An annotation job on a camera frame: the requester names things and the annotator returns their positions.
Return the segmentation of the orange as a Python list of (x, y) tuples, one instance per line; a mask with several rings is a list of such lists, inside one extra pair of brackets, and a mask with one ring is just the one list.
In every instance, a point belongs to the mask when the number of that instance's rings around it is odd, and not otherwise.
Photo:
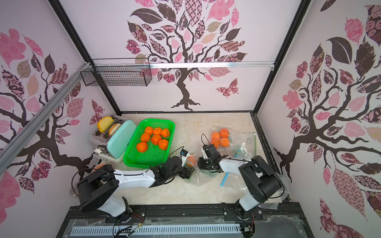
[(151, 137), (151, 143), (153, 145), (158, 145), (159, 144), (159, 141), (162, 139), (162, 136), (159, 135), (159, 134), (154, 134), (152, 137)]
[(169, 141), (166, 140), (166, 139), (161, 139), (159, 142), (158, 142), (158, 146), (161, 150), (167, 150), (168, 148), (168, 145), (169, 145)]
[(141, 142), (149, 142), (151, 140), (151, 135), (149, 133), (143, 133), (140, 137)]
[(169, 129), (162, 129), (162, 131), (161, 131), (161, 136), (163, 137), (163, 138), (168, 138), (168, 137), (170, 137), (170, 131), (169, 131)]
[(153, 127), (146, 127), (145, 130), (144, 130), (145, 133), (149, 134), (149, 135), (153, 135), (154, 133), (154, 128)]
[(141, 141), (137, 144), (136, 148), (138, 152), (144, 153), (148, 150), (148, 143), (145, 141)]
[(153, 130), (154, 135), (161, 135), (161, 133), (162, 133), (162, 128), (157, 127)]

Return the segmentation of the blue zip clear bag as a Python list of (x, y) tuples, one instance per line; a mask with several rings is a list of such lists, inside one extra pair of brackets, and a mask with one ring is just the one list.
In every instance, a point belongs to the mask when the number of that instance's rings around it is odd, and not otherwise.
[(221, 186), (234, 188), (240, 195), (245, 195), (248, 188), (244, 179), (239, 171), (239, 167), (249, 161), (250, 154), (244, 153), (241, 150), (233, 153), (234, 158), (225, 158), (222, 160), (222, 171), (225, 173)]

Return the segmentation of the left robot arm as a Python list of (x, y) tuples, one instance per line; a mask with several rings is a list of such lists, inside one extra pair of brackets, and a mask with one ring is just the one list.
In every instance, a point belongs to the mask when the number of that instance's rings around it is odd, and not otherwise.
[(93, 172), (76, 185), (80, 210), (84, 213), (100, 210), (112, 217), (131, 212), (127, 199), (117, 196), (120, 190), (157, 187), (170, 183), (175, 177), (189, 179), (194, 169), (184, 167), (182, 163), (181, 158), (174, 156), (165, 163), (142, 171), (117, 170), (111, 164), (94, 168)]

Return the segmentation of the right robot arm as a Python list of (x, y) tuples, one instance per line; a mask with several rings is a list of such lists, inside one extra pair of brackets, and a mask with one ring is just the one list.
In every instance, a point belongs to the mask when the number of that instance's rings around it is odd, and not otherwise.
[(197, 165), (201, 170), (242, 176), (248, 192), (236, 202), (238, 213), (251, 211), (284, 189), (279, 176), (261, 156), (255, 156), (251, 160), (239, 160), (227, 156), (207, 159), (200, 157)]

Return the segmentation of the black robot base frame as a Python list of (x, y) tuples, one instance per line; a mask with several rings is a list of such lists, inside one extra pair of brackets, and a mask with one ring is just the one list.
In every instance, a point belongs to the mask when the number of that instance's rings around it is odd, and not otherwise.
[(312, 238), (314, 235), (298, 203), (278, 204), (276, 209), (259, 205), (239, 214), (235, 204), (177, 204), (132, 205), (132, 213), (111, 217), (105, 212), (83, 213), (71, 207), (57, 234), (69, 238), (74, 226), (129, 226), (129, 225), (190, 225), (239, 224), (241, 234), (175, 235), (175, 236), (117, 236), (116, 238)]

